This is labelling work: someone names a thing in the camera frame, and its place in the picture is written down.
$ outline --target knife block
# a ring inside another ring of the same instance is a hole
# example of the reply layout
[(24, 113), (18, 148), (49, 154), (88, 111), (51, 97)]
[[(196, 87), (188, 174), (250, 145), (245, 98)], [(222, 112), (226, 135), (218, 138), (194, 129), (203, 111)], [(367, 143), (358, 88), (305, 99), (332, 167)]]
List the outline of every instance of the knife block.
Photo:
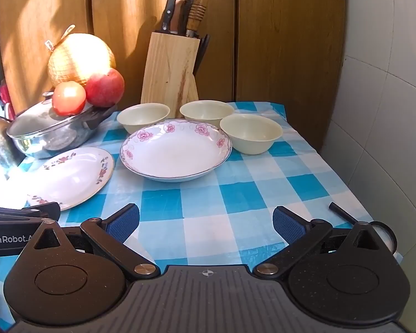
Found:
[(171, 110), (169, 118), (180, 118), (180, 107), (198, 100), (192, 71), (199, 42), (199, 39), (174, 34), (151, 34), (141, 104), (165, 104)]

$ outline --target cabinet door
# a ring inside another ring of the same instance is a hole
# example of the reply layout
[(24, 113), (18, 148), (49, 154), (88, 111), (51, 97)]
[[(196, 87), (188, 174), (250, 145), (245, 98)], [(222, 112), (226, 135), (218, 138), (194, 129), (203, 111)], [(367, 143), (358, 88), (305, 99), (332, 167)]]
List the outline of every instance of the cabinet door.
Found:
[[(125, 79), (120, 108), (140, 103), (149, 39), (159, 25), (166, 0), (92, 0), (96, 36), (114, 52)], [(209, 0), (199, 30), (211, 41), (196, 76), (199, 99), (231, 101), (234, 0)]]
[(342, 59), (345, 0), (239, 0), (239, 101), (285, 105), (317, 150), (331, 118)]
[(87, 0), (0, 0), (0, 50), (16, 113), (51, 88), (44, 42), (57, 42), (71, 24), (88, 32)]

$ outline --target blue gripper pad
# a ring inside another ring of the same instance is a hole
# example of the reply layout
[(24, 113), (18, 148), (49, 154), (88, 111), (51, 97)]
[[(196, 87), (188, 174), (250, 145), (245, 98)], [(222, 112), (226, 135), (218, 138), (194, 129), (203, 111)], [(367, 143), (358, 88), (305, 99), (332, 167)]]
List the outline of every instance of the blue gripper pad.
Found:
[(273, 212), (274, 230), (288, 243), (298, 240), (310, 230), (310, 223), (284, 206)]
[(120, 209), (111, 220), (105, 219), (106, 232), (123, 244), (125, 240), (137, 229), (140, 222), (139, 208), (135, 204), (128, 204)]

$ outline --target tomato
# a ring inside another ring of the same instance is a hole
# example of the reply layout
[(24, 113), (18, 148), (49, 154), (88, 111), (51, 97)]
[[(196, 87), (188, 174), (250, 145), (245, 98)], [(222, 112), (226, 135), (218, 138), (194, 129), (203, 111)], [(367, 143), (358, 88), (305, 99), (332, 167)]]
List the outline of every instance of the tomato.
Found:
[(85, 89), (80, 84), (61, 82), (52, 95), (52, 108), (60, 116), (76, 115), (85, 107), (86, 99)]

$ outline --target blue checkered tablecloth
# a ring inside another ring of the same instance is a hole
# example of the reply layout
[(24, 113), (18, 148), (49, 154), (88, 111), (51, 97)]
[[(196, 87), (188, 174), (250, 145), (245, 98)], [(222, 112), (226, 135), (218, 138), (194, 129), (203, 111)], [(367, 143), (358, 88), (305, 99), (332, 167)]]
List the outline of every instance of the blue checkered tablecloth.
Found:
[[(114, 156), (115, 170), (106, 186), (86, 202), (62, 213), (61, 226), (76, 226), (92, 217), (109, 217), (128, 203), (140, 208), (133, 236), (162, 271), (168, 264), (248, 264), (252, 269), (286, 246), (274, 231), (272, 213), (283, 205), (306, 220), (322, 218), (349, 227), (328, 210), (334, 201), (356, 219), (371, 217), (317, 152), (286, 122), (282, 105), (232, 103), (236, 112), (273, 119), (283, 136), (261, 155), (233, 150), (229, 159), (202, 178), (182, 183), (145, 179), (126, 169), (119, 150), (127, 133), (116, 114), (104, 121), (85, 146), (101, 147)], [(25, 171), (42, 161), (27, 158)], [(3, 297), (3, 282), (17, 256), (0, 258), (0, 326), (13, 322)]]

